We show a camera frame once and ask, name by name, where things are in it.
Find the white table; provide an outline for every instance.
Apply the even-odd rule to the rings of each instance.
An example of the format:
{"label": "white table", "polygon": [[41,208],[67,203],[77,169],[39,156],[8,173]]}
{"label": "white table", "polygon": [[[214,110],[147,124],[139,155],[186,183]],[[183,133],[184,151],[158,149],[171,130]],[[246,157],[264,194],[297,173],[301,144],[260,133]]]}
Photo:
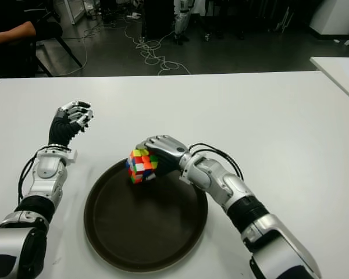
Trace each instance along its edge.
{"label": "white table", "polygon": [[312,57],[310,61],[349,96],[349,58]]}
{"label": "white table", "polygon": [[91,102],[95,118],[70,146],[79,157],[68,168],[40,278],[250,277],[250,255],[211,199],[199,245],[164,271],[125,273],[89,247],[83,212],[90,188],[155,134],[230,152],[323,277],[349,278],[349,98],[321,72],[0,80],[0,221],[16,206],[19,173],[47,143],[56,108],[74,99]]}

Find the round tray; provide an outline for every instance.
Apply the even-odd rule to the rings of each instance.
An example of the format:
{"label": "round tray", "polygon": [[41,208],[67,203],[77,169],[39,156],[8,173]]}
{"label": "round tray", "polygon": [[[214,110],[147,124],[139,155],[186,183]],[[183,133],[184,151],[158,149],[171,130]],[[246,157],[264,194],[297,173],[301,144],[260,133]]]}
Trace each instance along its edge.
{"label": "round tray", "polygon": [[111,265],[130,272],[164,269],[191,251],[208,214],[205,194],[164,177],[132,184],[125,160],[108,169],[93,186],[84,226],[95,251]]}

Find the robotic arm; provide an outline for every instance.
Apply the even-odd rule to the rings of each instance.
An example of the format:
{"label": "robotic arm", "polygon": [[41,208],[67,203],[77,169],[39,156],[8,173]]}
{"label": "robotic arm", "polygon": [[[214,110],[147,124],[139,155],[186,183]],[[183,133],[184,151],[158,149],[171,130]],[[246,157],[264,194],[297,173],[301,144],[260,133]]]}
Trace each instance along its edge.
{"label": "robotic arm", "polygon": [[42,271],[47,232],[62,199],[66,166],[77,152],[67,146],[88,127],[93,117],[90,105],[71,102],[59,108],[51,124],[48,146],[40,149],[32,170],[33,184],[18,207],[0,223],[0,278],[33,279]]}
{"label": "robotic arm", "polygon": [[316,261],[309,251],[234,174],[213,159],[189,152],[174,138],[148,138],[137,146],[159,158],[157,176],[180,170],[180,179],[210,194],[229,216],[247,249],[257,279],[319,279]]}

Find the rubik's cube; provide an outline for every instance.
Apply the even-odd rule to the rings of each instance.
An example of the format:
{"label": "rubik's cube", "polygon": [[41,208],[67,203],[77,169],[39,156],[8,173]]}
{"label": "rubik's cube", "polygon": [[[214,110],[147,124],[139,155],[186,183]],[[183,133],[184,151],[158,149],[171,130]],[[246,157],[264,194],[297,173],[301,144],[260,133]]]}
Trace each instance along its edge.
{"label": "rubik's cube", "polygon": [[140,183],[153,176],[158,158],[147,149],[135,149],[127,159],[126,167],[133,183]]}

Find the gray floor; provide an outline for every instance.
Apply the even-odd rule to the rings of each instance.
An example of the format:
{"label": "gray floor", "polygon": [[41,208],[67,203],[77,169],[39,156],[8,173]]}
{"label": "gray floor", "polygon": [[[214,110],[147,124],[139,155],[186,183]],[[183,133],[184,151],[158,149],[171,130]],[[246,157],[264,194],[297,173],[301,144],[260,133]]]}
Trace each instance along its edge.
{"label": "gray floor", "polygon": [[[82,37],[85,30],[101,24],[101,19],[82,18],[75,26],[71,25],[65,5],[57,6],[62,18],[63,38]],[[127,23],[123,19],[116,22],[114,29],[94,30],[91,38],[85,39],[86,49],[81,39],[65,39],[74,54],[84,64],[84,69],[68,76],[152,76],[160,71],[160,65],[146,65],[136,49],[136,41],[141,32],[141,23]],[[157,56],[164,55],[167,61],[182,63],[191,74],[251,73],[265,71],[304,71],[315,70],[309,62],[311,56],[349,56],[349,46],[343,42],[317,40],[304,31],[285,33],[247,33],[245,41],[239,41],[233,34],[225,34],[223,40],[212,37],[204,41],[204,32],[192,24],[187,32],[190,42],[183,46],[175,45],[171,39],[164,39]],[[77,70],[78,67],[65,50],[54,40],[44,42],[37,50],[38,57],[55,76]],[[178,70],[162,74],[186,74]]]}

